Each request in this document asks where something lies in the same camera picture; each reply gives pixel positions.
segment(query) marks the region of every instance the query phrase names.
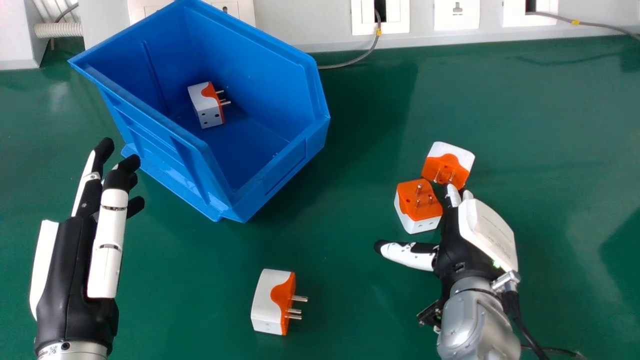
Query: gray cable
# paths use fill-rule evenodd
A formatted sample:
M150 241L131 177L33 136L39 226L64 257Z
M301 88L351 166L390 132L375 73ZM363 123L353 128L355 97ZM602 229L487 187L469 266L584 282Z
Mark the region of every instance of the gray cable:
M376 12L376 19L378 20L378 29L376 30L376 38L373 40L373 44L371 45L369 50L367 50L366 53L358 56L357 58L349 60L349 61L345 61L344 63L338 63L338 64L335 64L335 65L318 65L318 70L337 69L337 68L340 68L340 67L349 66L349 65L355 64L358 61L366 58L369 54L371 54L373 52L373 49L375 49L376 45L378 45L378 39L380 38L381 28L382 28L382 20L380 19L380 14L378 13L377 10L374 10L374 11Z
M623 28L619 28L619 27L613 26L613 25L599 24L597 22L585 22L585 21L580 21L580 20L573 20L573 19L569 19L568 17L558 16L558 15L553 14L553 13L527 12L525 14L526 15L539 15L539 16L551 17L553 19L557 19L557 20L560 20L560 21L568 22L569 24L573 24L573 25L585 25L585 26L594 26L596 28L611 29L611 30L617 31L619 33L623 33L623 34L629 35L630 37L640 41L640 36L638 36L637 34L634 34L631 31L628 31L628 30L625 30Z
M75 3L75 4L71 5L71 6L69 6L65 11L63 11L60 15L58 15L56 20L53 20L53 22L60 22L60 20L62 20L62 18L65 17L66 14L74 11L79 5L80 5L80 3Z

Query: orange and white plug adapter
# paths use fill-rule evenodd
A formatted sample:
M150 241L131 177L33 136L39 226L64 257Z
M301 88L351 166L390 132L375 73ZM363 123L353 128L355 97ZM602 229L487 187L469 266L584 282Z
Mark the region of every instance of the orange and white plug adapter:
M462 189L467 183L475 159L476 155L468 150L435 142L424 161L422 177L438 184L451 183Z
M289 319L302 320L302 311L293 309L293 302L308 301L307 297L294 295L295 292L296 273L264 269L251 306L253 330L286 335Z
M426 179L399 183L395 205L404 230L410 234L435 229L442 217L442 205Z

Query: white flexible conduit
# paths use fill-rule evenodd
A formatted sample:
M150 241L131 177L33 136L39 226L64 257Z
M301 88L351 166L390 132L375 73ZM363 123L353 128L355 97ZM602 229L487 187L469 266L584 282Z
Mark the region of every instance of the white flexible conduit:
M50 24L35 24L33 31L38 38L67 38L81 37L82 24L78 22L52 22Z

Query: green tabletop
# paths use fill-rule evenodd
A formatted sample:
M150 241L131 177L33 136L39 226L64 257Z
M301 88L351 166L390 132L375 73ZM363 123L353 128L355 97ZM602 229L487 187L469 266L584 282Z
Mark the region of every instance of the green tabletop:
M59 42L40 70L0 72L1 359L33 358L28 288L41 219L68 216L103 136L122 147L97 89L66 63L78 44ZM476 154L468 187L516 233L522 311L538 341L590 359L637 358L640 44L384 50L321 77L326 147L249 223L211 222L140 176L134 193L147 208L127 224L110 359L438 359L436 334L415 315L439 282L372 248L438 241L406 234L393 207L396 184L420 176L438 140ZM263 268L295 271L309 296L286 337L252 329Z

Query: power plug adapter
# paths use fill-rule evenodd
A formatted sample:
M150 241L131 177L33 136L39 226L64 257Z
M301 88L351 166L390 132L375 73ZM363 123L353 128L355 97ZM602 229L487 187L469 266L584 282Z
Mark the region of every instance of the power plug adapter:
M302 310L293 309L293 302L308 301L307 297L295 295L295 292L296 273L264 269L251 306L253 330L286 335L290 319L302 320Z

